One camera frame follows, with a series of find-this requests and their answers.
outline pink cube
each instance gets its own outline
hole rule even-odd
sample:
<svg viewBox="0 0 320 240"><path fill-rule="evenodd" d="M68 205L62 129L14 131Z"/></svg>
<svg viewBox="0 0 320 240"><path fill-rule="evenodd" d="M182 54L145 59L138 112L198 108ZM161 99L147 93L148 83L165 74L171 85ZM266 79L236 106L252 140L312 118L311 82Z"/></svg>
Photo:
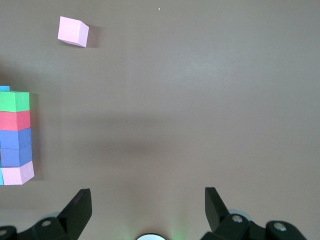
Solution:
<svg viewBox="0 0 320 240"><path fill-rule="evenodd" d="M82 21L61 16L58 39L67 44L87 46L89 27Z"/></svg>
<svg viewBox="0 0 320 240"><path fill-rule="evenodd" d="M35 176L32 161L21 167L2 167L4 185L22 185Z"/></svg>

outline green block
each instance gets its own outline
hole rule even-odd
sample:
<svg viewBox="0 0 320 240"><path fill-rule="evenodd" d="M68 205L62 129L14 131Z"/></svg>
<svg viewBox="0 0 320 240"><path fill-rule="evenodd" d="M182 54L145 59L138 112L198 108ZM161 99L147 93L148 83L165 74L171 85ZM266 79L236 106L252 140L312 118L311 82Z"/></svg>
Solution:
<svg viewBox="0 0 320 240"><path fill-rule="evenodd" d="M30 110L30 94L22 91L0 91L0 111L22 112Z"/></svg>

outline silver bolt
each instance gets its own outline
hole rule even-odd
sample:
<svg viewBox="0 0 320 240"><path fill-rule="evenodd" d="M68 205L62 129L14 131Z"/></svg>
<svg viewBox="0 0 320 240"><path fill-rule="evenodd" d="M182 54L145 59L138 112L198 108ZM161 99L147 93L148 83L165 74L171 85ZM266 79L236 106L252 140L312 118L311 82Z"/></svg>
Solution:
<svg viewBox="0 0 320 240"><path fill-rule="evenodd" d="M50 224L51 224L51 220L47 220L47 221L44 221L43 223L41 223L41 226L46 227L46 226L49 226Z"/></svg>
<svg viewBox="0 0 320 240"><path fill-rule="evenodd" d="M281 231L281 232L287 231L285 225L283 225L283 224L280 223L280 222L274 223L273 226L274 226L277 230L279 230L279 231Z"/></svg>
<svg viewBox="0 0 320 240"><path fill-rule="evenodd" d="M239 215L234 215L234 216L232 217L232 220L233 220L234 222L236 222L236 223L242 223L242 222L243 222L242 218L241 218Z"/></svg>
<svg viewBox="0 0 320 240"><path fill-rule="evenodd" d="M3 230L0 230L0 236L3 236L3 235L6 235L7 234L7 230L3 229Z"/></svg>

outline round light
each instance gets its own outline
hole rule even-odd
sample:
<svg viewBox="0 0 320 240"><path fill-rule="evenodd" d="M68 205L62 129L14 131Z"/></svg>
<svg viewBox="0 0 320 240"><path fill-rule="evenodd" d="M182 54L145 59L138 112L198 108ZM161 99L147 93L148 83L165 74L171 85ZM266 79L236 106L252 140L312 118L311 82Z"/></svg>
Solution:
<svg viewBox="0 0 320 240"><path fill-rule="evenodd" d="M138 237L137 240L166 240L166 239L158 234L148 233Z"/></svg>

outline stacked blocks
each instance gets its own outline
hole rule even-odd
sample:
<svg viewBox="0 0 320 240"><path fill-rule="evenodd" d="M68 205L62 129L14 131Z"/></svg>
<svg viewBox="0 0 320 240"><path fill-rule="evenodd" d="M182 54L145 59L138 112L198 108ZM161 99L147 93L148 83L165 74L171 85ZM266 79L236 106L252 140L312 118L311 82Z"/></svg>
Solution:
<svg viewBox="0 0 320 240"><path fill-rule="evenodd" d="M34 176L30 94L0 86L0 185L22 185Z"/></svg>
<svg viewBox="0 0 320 240"><path fill-rule="evenodd" d="M89 27L82 21L61 16L58 39L81 47L87 46Z"/></svg>

